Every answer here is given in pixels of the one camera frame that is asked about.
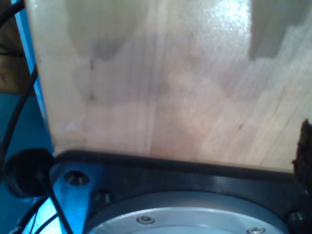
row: black wire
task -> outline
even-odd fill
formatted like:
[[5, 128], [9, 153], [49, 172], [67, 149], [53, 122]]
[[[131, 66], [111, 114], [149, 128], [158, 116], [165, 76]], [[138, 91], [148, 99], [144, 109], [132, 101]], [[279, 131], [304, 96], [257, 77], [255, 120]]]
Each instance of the black wire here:
[[29, 210], [26, 212], [26, 214], [20, 219], [19, 223], [18, 223], [18, 228], [17, 230], [14, 232], [14, 234], [21, 234], [27, 224], [29, 223], [29, 221], [31, 220], [31, 218], [34, 216], [34, 214], [39, 210], [39, 208], [43, 205], [43, 203], [47, 200], [47, 197], [41, 198], [39, 200], [37, 200], [30, 208]]
[[12, 4], [8, 9], [6, 9], [4, 12], [0, 15], [0, 27], [4, 25], [5, 22], [9, 18], [11, 18], [13, 15], [15, 15], [17, 12], [25, 8], [24, 0], [19, 0]]
[[[16, 13], [18, 13], [20, 10], [22, 10], [24, 8], [25, 8], [24, 0], [19, 0], [16, 3], [12, 4], [12, 6], [10, 6], [8, 9], [6, 9], [4, 12], [2, 12], [0, 14], [0, 28], [4, 25], [5, 22], [7, 22], [8, 19], [10, 19], [12, 16], [14, 16]], [[27, 96], [29, 95], [28, 93], [25, 93], [25, 94], [26, 94], [26, 98], [22, 95], [20, 98], [21, 102], [19, 101], [19, 103], [22, 104], [22, 105], [18, 106], [20, 108], [20, 110], [18, 111], [17, 108], [15, 108], [15, 110], [14, 110], [14, 112], [17, 114], [17, 116], [16, 116], [16, 114], [15, 114], [15, 116], [11, 116], [11, 118], [14, 117], [14, 119], [13, 119], [13, 121], [10, 120], [11, 125], [8, 126], [7, 131], [5, 132], [5, 134], [8, 134], [8, 135], [4, 137], [5, 139], [3, 139], [3, 142], [5, 143], [5, 147], [2, 146], [2, 156], [3, 157], [5, 157], [5, 155], [6, 155], [7, 148], [8, 148], [8, 145], [10, 143], [17, 118], [19, 117], [20, 111], [23, 107], [23, 104], [25, 103]]]
[[48, 226], [54, 219], [56, 219], [58, 217], [58, 213], [56, 213], [55, 215], [53, 215], [51, 218], [49, 218], [47, 221], [45, 221], [37, 230], [34, 234], [39, 234], [41, 233], [41, 231]]
[[20, 52], [0, 52], [0, 55], [2, 56], [12, 56], [12, 57], [24, 57], [23, 53]]
[[38, 215], [38, 211], [39, 211], [39, 210], [37, 210], [37, 212], [36, 212], [36, 214], [35, 214], [34, 221], [33, 221], [33, 224], [31, 225], [29, 234], [31, 234], [31, 233], [33, 232], [33, 229], [34, 229], [34, 226], [35, 226], [35, 223], [36, 223], [36, 219], [37, 219], [37, 215]]
[[24, 93], [20, 96], [19, 101], [18, 101], [18, 103], [17, 103], [17, 105], [16, 105], [16, 107], [15, 107], [15, 109], [14, 109], [14, 111], [10, 117], [8, 126], [6, 128], [4, 138], [2, 141], [2, 155], [4, 158], [5, 158], [6, 153], [8, 151], [9, 144], [10, 144], [10, 141], [11, 141], [14, 129], [15, 129], [15, 125], [19, 119], [20, 113], [24, 107], [24, 104], [25, 104], [28, 96], [31, 94], [31, 92], [33, 90], [37, 76], [38, 76], [38, 71], [37, 71], [37, 68], [35, 65], [33, 72], [31, 73], [31, 76], [30, 76], [30, 82], [28, 84], [28, 87], [24, 91]]
[[47, 180], [47, 178], [41, 173], [38, 172], [37, 173], [37, 178], [38, 180], [41, 182], [42, 186], [44, 187], [46, 193], [48, 194], [48, 196], [50, 197], [57, 213], [58, 213], [58, 217], [60, 219], [60, 221], [62, 222], [62, 225], [64, 227], [64, 229], [66, 230], [67, 234], [74, 234], [71, 227], [69, 226], [69, 223], [64, 215], [64, 212], [54, 194], [53, 188], [51, 186], [51, 183], [49, 180]]

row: hex bolt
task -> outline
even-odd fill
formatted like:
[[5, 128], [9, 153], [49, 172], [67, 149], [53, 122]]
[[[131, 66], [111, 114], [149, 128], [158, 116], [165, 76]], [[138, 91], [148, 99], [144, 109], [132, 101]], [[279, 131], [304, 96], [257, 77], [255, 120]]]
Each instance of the hex bolt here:
[[148, 225], [155, 222], [155, 220], [148, 216], [141, 216], [136, 219], [136, 221], [140, 224]]
[[265, 229], [260, 228], [260, 227], [254, 227], [254, 228], [248, 229], [247, 233], [248, 234], [262, 234], [262, 233], [265, 233]]
[[80, 171], [70, 171], [64, 176], [67, 183], [75, 186], [84, 186], [90, 182], [89, 177]]

